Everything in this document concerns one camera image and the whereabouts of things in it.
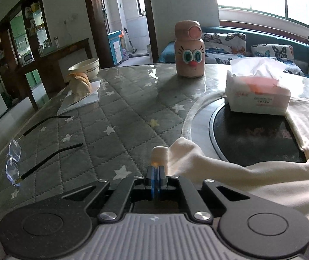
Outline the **cream white garment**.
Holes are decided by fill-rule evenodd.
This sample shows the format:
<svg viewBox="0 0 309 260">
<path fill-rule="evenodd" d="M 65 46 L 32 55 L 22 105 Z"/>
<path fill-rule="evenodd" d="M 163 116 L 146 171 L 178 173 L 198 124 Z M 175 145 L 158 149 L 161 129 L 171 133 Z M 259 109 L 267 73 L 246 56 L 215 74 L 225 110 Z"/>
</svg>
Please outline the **cream white garment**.
<svg viewBox="0 0 309 260">
<path fill-rule="evenodd" d="M 309 219 L 309 99 L 291 99 L 286 118 L 306 162 L 270 161 L 242 167 L 207 157 L 197 144 L 180 137 L 170 147 L 154 147 L 151 164 L 163 165 L 167 175 L 186 177 L 194 185 L 217 180 L 295 208 Z"/>
</svg>

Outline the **black round induction cooktop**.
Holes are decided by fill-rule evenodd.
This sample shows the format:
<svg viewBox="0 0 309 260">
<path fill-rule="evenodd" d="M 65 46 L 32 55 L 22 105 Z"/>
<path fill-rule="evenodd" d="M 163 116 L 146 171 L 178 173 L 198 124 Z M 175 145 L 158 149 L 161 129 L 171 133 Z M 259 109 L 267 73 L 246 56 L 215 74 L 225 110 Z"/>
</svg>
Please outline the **black round induction cooktop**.
<svg viewBox="0 0 309 260">
<path fill-rule="evenodd" d="M 220 159 L 243 167 L 306 161 L 285 116 L 233 112 L 223 103 L 212 113 L 209 136 Z"/>
</svg>

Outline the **white paper sheet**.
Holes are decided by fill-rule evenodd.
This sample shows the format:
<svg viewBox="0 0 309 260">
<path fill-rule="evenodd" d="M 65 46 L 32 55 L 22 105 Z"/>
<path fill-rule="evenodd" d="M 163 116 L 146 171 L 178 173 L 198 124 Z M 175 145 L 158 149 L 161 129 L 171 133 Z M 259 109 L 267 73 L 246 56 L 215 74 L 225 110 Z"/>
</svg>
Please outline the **white paper sheet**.
<svg viewBox="0 0 309 260">
<path fill-rule="evenodd" d="M 57 111 L 57 115 L 59 116 L 61 114 L 70 112 L 74 109 L 77 109 L 77 108 L 86 106 L 88 104 L 92 104 L 92 103 L 97 102 L 99 100 L 98 90 L 100 88 L 100 84 L 101 84 L 100 80 L 92 82 L 91 83 L 91 86 L 92 86 L 91 94 L 89 94 L 85 98 L 79 100 L 78 102 L 73 101 L 72 91 L 69 90 L 66 97 L 62 101 L 62 104 L 61 104 L 59 110 Z"/>
</svg>

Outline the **white ceramic bowl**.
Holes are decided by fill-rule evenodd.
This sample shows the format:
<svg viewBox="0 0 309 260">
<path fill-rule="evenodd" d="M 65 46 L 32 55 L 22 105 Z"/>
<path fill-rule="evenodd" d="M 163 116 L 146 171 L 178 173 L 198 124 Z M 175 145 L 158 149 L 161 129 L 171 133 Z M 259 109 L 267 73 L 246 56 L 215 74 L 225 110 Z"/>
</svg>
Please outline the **white ceramic bowl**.
<svg viewBox="0 0 309 260">
<path fill-rule="evenodd" d="M 79 62 L 68 69 L 69 73 L 85 73 L 89 80 L 97 77 L 100 69 L 99 58 L 87 59 Z"/>
</svg>

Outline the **pink white tissue pack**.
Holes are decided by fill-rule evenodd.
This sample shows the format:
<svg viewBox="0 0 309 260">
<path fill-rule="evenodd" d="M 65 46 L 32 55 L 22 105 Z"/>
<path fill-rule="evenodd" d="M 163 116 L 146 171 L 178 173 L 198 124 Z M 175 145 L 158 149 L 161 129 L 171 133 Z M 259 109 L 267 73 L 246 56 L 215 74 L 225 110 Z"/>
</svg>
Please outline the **pink white tissue pack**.
<svg viewBox="0 0 309 260">
<path fill-rule="evenodd" d="M 282 76 L 286 65 L 272 58 L 233 59 L 226 75 L 226 98 L 233 112 L 283 116 L 291 92 Z"/>
</svg>

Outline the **clear glasses black temples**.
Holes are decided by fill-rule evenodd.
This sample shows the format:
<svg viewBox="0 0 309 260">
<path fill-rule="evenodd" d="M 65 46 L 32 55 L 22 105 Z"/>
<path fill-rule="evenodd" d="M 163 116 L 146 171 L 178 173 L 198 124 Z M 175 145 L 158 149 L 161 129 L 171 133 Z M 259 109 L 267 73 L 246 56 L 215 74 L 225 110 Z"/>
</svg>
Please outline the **clear glasses black temples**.
<svg viewBox="0 0 309 260">
<path fill-rule="evenodd" d="M 31 128 L 26 130 L 21 136 L 18 138 L 14 138 L 8 144 L 7 151 L 7 160 L 5 165 L 5 175 L 7 179 L 10 181 L 13 186 L 20 186 L 20 183 L 25 180 L 28 176 L 32 175 L 39 168 L 45 165 L 52 158 L 57 156 L 60 153 L 74 150 L 75 148 L 80 148 L 83 146 L 83 143 L 73 144 L 71 146 L 58 148 L 58 150 L 52 152 L 47 157 L 43 158 L 42 161 L 35 162 L 33 166 L 30 166 L 27 171 L 21 173 L 20 167 L 24 164 L 25 160 L 30 158 L 33 155 L 37 155 L 38 147 L 34 146 L 34 143 L 29 142 L 29 139 L 26 137 L 33 132 L 36 128 L 45 124 L 45 122 L 51 119 L 64 119 L 66 122 L 71 122 L 73 120 L 73 116 L 64 116 L 64 115 L 53 115 L 49 116 Z"/>
</svg>

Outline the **pink cartoon face bottle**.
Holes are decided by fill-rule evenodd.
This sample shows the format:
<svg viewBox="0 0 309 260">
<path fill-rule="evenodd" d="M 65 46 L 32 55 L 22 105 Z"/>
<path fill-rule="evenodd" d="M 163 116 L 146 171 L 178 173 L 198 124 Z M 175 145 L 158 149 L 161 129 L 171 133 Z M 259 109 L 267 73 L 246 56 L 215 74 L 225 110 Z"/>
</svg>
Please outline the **pink cartoon face bottle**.
<svg viewBox="0 0 309 260">
<path fill-rule="evenodd" d="M 201 25 L 197 21 L 180 21 L 175 25 L 176 72 L 185 78 L 199 78 L 205 74 L 205 43 Z"/>
</svg>

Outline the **blue white storage cart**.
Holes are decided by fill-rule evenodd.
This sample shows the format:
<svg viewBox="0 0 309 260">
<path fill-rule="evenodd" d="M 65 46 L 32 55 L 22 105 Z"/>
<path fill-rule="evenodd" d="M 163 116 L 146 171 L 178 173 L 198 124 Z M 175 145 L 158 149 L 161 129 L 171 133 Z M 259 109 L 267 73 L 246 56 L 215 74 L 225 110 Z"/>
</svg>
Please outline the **blue white storage cart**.
<svg viewBox="0 0 309 260">
<path fill-rule="evenodd" d="M 113 63 L 118 65 L 122 61 L 122 46 L 120 36 L 122 35 L 121 31 L 114 31 L 107 34 L 108 42 L 110 45 Z"/>
</svg>

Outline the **left butterfly pillow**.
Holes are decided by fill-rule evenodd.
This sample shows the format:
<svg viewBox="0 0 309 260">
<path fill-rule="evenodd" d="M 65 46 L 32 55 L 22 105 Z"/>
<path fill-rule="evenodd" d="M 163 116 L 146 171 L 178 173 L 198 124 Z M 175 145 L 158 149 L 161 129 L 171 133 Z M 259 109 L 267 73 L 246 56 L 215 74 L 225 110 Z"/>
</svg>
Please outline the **left butterfly pillow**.
<svg viewBox="0 0 309 260">
<path fill-rule="evenodd" d="M 229 65 L 231 60 L 246 57 L 246 35 L 240 32 L 227 34 L 202 33 L 207 64 Z"/>
</svg>

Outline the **butterfly pillow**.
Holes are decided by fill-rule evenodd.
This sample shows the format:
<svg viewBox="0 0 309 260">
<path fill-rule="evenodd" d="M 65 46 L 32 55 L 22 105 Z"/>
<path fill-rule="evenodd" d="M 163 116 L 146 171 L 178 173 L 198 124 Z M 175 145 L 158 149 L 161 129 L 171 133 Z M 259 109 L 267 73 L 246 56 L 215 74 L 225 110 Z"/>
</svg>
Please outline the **butterfly pillow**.
<svg viewBox="0 0 309 260">
<path fill-rule="evenodd" d="M 246 35 L 240 32 L 227 34 L 202 33 L 207 64 L 229 65 L 231 60 L 246 57 Z"/>
<path fill-rule="evenodd" d="M 294 49 L 292 45 L 257 44 L 250 47 L 253 56 L 271 58 L 285 64 L 284 73 L 304 76 L 301 68 L 294 62 Z"/>
</svg>

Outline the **dark wooden cabinet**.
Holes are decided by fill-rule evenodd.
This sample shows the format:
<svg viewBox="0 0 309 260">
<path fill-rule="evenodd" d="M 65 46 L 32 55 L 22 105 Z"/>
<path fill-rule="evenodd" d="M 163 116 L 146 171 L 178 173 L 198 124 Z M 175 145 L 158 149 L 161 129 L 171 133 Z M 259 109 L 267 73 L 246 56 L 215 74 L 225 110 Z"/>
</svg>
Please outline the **dark wooden cabinet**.
<svg viewBox="0 0 309 260">
<path fill-rule="evenodd" d="M 29 52 L 20 56 L 11 21 L 21 14 Z M 67 86 L 59 60 L 79 50 L 92 58 L 88 38 L 56 47 L 49 34 L 43 0 L 20 0 L 0 21 L 0 76 L 11 100 L 29 98 L 34 110 L 39 110 L 26 75 L 38 71 L 49 98 Z"/>
</svg>

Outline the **right butterfly pillow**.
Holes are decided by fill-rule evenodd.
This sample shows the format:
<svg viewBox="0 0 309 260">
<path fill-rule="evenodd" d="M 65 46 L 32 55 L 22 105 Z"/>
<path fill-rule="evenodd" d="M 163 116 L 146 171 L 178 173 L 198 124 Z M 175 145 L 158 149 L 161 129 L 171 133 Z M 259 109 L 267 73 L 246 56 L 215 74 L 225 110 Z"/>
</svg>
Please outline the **right butterfly pillow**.
<svg viewBox="0 0 309 260">
<path fill-rule="evenodd" d="M 292 45 L 257 44 L 250 47 L 253 56 L 271 58 L 285 64 L 284 73 L 304 76 L 301 68 L 294 62 L 294 49 Z"/>
</svg>

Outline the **teal sofa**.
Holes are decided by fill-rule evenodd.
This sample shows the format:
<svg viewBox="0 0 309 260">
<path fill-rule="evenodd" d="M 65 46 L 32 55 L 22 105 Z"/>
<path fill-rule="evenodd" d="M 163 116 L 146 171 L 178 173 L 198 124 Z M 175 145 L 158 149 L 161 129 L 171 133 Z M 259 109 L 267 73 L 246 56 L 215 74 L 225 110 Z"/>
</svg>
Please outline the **teal sofa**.
<svg viewBox="0 0 309 260">
<path fill-rule="evenodd" d="M 202 33 L 227 34 L 232 32 L 240 32 L 246 35 L 246 56 L 253 56 L 250 47 L 257 44 L 279 44 L 292 45 L 294 49 L 294 62 L 304 73 L 304 77 L 309 78 L 309 45 L 289 38 L 277 36 L 274 34 L 266 34 L 263 32 L 227 28 L 227 27 L 203 27 Z"/>
</svg>

